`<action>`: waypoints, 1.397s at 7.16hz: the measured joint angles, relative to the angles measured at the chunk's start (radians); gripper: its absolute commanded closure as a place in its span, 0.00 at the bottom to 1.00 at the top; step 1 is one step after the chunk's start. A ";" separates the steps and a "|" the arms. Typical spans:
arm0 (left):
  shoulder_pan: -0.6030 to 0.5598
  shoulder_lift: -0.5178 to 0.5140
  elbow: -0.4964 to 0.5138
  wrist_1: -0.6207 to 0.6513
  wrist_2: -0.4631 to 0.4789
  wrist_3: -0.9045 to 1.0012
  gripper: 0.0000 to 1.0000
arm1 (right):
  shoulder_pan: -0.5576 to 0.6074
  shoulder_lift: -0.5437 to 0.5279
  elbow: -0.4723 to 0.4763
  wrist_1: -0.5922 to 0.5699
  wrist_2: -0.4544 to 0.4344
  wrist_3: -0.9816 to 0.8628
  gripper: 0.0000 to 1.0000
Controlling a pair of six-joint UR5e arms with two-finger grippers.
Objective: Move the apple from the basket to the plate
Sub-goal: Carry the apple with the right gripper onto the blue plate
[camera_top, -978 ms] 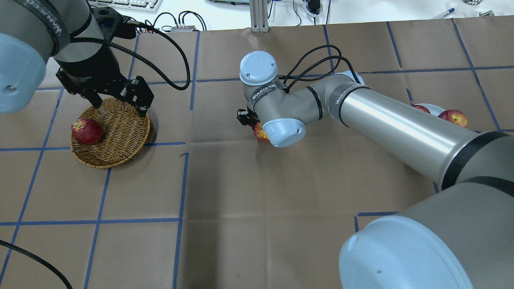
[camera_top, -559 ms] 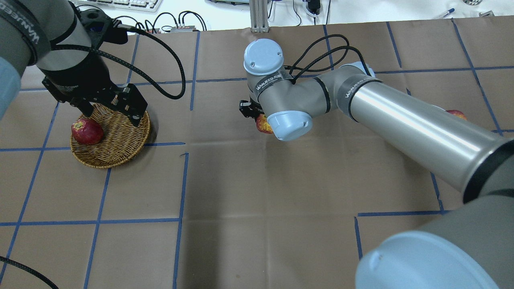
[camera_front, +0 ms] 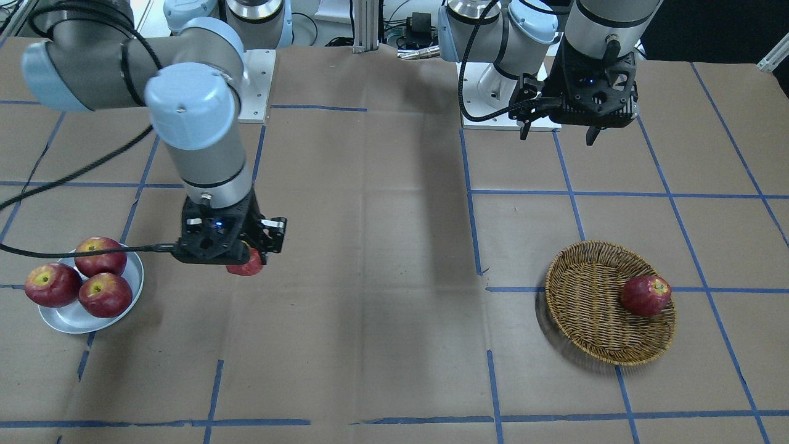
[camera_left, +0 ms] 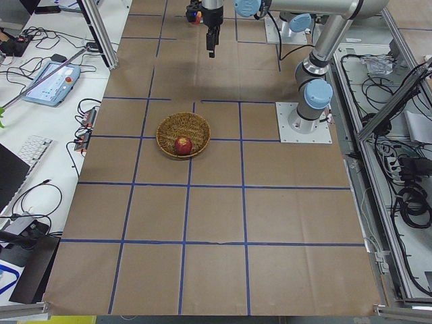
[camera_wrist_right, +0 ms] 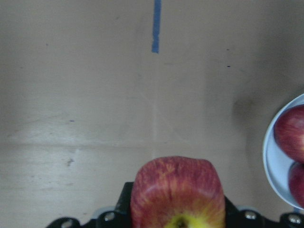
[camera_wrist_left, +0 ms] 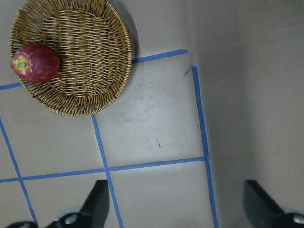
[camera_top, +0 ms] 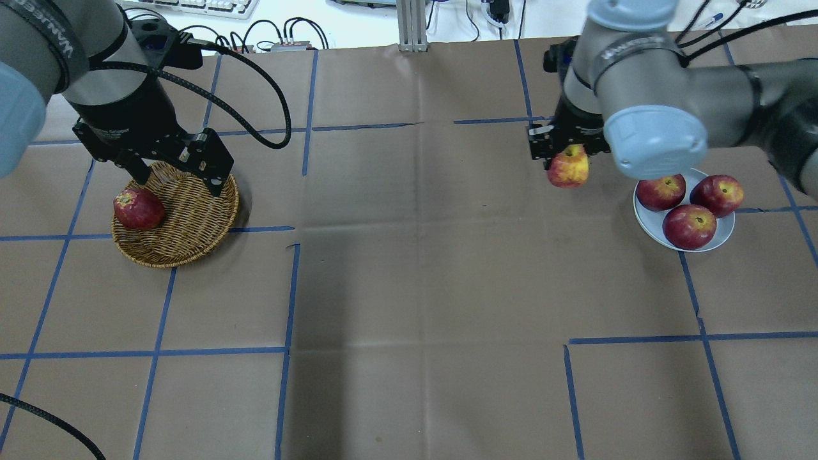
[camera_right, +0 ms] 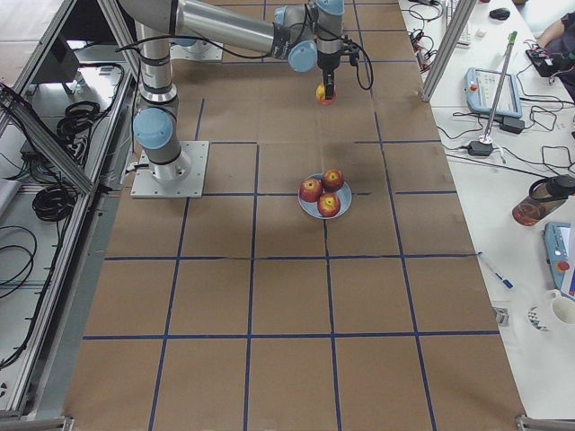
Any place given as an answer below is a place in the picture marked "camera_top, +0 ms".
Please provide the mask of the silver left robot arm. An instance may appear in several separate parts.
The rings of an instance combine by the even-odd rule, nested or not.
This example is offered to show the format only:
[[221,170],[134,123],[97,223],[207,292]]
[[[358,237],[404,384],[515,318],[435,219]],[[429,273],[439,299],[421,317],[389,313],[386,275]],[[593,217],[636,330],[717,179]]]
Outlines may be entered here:
[[41,133],[52,96],[62,95],[94,160],[140,185],[151,177],[146,161],[164,161],[220,195],[233,157],[213,129],[184,131],[160,84],[164,67],[201,67],[201,42],[163,19],[129,20],[113,1],[3,1],[1,10],[3,176]]

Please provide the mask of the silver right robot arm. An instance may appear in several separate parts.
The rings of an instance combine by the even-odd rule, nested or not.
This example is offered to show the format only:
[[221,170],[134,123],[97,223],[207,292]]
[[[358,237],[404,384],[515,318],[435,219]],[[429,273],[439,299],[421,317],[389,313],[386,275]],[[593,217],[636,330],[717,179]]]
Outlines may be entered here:
[[611,152],[622,174],[680,174],[710,148],[756,146],[778,174],[816,197],[816,58],[692,68],[739,30],[686,55],[667,32],[676,1],[591,1],[581,35],[552,47],[544,66],[563,75],[552,120],[527,128],[544,168],[573,144]]

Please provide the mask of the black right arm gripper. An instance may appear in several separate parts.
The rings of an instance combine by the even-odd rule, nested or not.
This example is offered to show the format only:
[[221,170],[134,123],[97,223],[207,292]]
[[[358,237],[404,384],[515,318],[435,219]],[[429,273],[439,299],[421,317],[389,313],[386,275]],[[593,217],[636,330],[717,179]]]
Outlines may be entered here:
[[527,137],[530,157],[543,161],[546,170],[558,154],[572,145],[581,146],[587,155],[611,152],[604,137],[602,115],[576,107],[566,96],[560,97],[554,116],[546,125],[530,123],[527,126]]

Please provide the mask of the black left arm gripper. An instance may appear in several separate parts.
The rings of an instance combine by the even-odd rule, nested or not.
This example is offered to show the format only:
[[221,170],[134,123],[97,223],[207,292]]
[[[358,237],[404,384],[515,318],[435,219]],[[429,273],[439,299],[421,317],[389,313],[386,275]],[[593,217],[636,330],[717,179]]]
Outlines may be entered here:
[[158,82],[144,82],[116,102],[72,107],[79,114],[72,130],[94,160],[111,161],[140,186],[151,178],[146,160],[164,161],[203,180],[211,196],[222,195],[233,157],[213,129],[184,131]]

